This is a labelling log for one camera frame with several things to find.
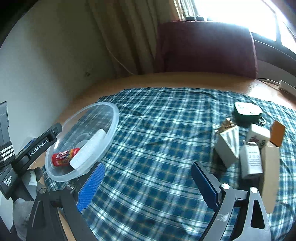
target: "red bottle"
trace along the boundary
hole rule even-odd
[[[67,166],[72,158],[77,154],[80,148],[62,151],[52,155],[52,164],[55,167]]]

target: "screw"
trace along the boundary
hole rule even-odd
[[[257,188],[255,188],[255,187],[251,187],[251,192],[252,192],[252,193],[257,193],[257,191],[258,191]]]
[[[72,190],[72,189],[74,189],[74,187],[75,187],[75,185],[73,183],[70,183],[67,185],[68,190]]]
[[[43,194],[43,193],[45,193],[46,192],[46,189],[45,188],[41,188],[40,190],[39,190],[39,193],[40,194]]]
[[[222,184],[222,187],[223,187],[224,189],[229,189],[229,188],[230,188],[229,184],[227,184],[227,183],[223,183],[223,184]]]

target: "blue plaid fabric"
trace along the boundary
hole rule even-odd
[[[221,182],[239,187],[240,163],[226,170],[221,162],[213,161],[214,130],[233,116],[234,102],[259,105],[267,121],[265,128],[274,120],[286,126],[278,196],[268,218],[273,240],[282,240],[292,227],[295,111],[229,91],[193,88],[129,89],[98,101],[114,103],[120,112],[116,136],[101,160],[105,177],[89,207],[82,211],[98,240],[199,239],[214,212],[207,208],[191,177],[191,164],[200,161]],[[85,118],[93,117],[92,113]],[[239,128],[241,146],[247,131]],[[67,184],[48,178],[45,167],[43,172],[49,190]],[[230,237],[236,214],[233,212],[223,240]]]

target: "plastic bowl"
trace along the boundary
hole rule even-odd
[[[57,142],[46,152],[45,169],[48,176],[57,182],[65,182],[86,174],[96,161],[100,161],[113,141],[119,122],[119,111],[116,105],[108,102],[91,104],[79,110],[62,125],[63,130],[57,136]],[[76,147],[82,147],[99,129],[106,136],[99,148],[77,169],[69,166],[55,167],[52,155]]]

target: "wooden table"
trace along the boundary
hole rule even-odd
[[[57,119],[61,124],[81,108],[96,102],[102,96],[116,94],[123,89],[144,87],[190,87],[233,91],[296,110],[296,98],[280,91],[277,86],[249,78],[202,72],[170,72],[135,75],[127,78],[106,80],[96,83],[84,91],[63,111]],[[33,164],[32,168],[44,165],[45,153]],[[69,240],[75,240],[67,222],[61,217]]]

